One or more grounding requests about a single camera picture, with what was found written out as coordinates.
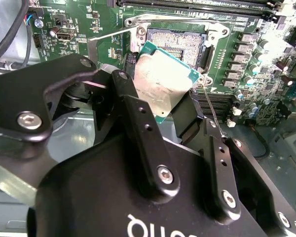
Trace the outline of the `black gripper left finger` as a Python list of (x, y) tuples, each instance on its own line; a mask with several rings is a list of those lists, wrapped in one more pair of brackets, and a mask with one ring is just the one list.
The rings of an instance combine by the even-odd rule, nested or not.
[(104, 104), (91, 103), (109, 115), (108, 129), (126, 137), (121, 153), (134, 163), (142, 194), (167, 203), (180, 190), (163, 137), (147, 102), (139, 99), (125, 72), (101, 71), (88, 58), (71, 54), (0, 75), (0, 190), (33, 204), (39, 185), (55, 166), (46, 146), (53, 123), (73, 111), (61, 98), (74, 84), (94, 95), (104, 92)]

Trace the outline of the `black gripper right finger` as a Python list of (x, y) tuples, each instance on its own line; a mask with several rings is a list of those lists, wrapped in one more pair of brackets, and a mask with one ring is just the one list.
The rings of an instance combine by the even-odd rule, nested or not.
[(224, 138), (187, 92), (173, 109), (177, 137), (202, 155), (203, 203), (219, 224), (229, 225), (248, 211), (270, 237), (296, 235), (296, 211), (245, 143)]

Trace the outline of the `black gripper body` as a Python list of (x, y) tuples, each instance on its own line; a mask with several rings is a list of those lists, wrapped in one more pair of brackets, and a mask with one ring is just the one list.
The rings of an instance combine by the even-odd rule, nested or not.
[(42, 180), (28, 211), (30, 237), (262, 237), (242, 210), (220, 225), (202, 208), (200, 155), (166, 142), (181, 180), (166, 204), (143, 197), (132, 173), (132, 153), (117, 136), (55, 166)]

